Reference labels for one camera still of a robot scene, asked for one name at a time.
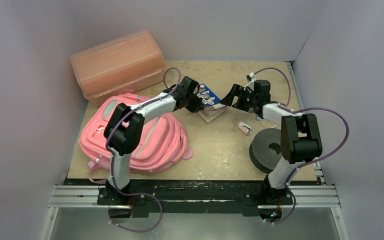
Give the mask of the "pink student backpack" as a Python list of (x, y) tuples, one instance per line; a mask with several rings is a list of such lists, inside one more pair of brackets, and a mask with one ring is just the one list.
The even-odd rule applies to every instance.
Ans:
[[(110, 152), (106, 149), (105, 128), (115, 107), (124, 103), (136, 105), (148, 97), (135, 93), (123, 93), (107, 99), (83, 128), (79, 146), (89, 158), (91, 172), (110, 169)], [(188, 146), (186, 129), (172, 114), (165, 113), (143, 127), (138, 147), (132, 152), (130, 169), (139, 172), (163, 172), (180, 159), (190, 159), (193, 151)]]

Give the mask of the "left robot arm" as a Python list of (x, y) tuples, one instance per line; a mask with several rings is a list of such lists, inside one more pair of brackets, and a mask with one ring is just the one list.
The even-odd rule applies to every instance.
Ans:
[(118, 205), (126, 203), (129, 193), (129, 168), (132, 152), (138, 147), (144, 125), (163, 114), (185, 108), (197, 113), (204, 105), (197, 96), (199, 83), (185, 76), (175, 85), (144, 102), (128, 106), (118, 104), (104, 130), (106, 149), (110, 152), (109, 176), (106, 189)]

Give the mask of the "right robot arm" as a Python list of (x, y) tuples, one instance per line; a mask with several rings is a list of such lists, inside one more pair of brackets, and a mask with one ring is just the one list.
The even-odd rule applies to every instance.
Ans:
[(287, 194), (291, 179), (303, 164), (322, 154), (323, 146), (317, 117), (312, 113), (300, 114), (282, 108), (271, 100), (271, 84), (256, 80), (253, 88), (234, 84), (221, 104), (242, 111), (253, 110), (260, 118), (280, 126), (281, 158), (264, 179), (260, 196), (268, 204)]

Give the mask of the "blue comic book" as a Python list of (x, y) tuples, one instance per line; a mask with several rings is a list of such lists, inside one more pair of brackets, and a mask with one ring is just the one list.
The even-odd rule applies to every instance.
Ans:
[(203, 110), (199, 115), (207, 124), (227, 110), (227, 106), (221, 104), (221, 99), (204, 83), (198, 85), (196, 95), (203, 103)]

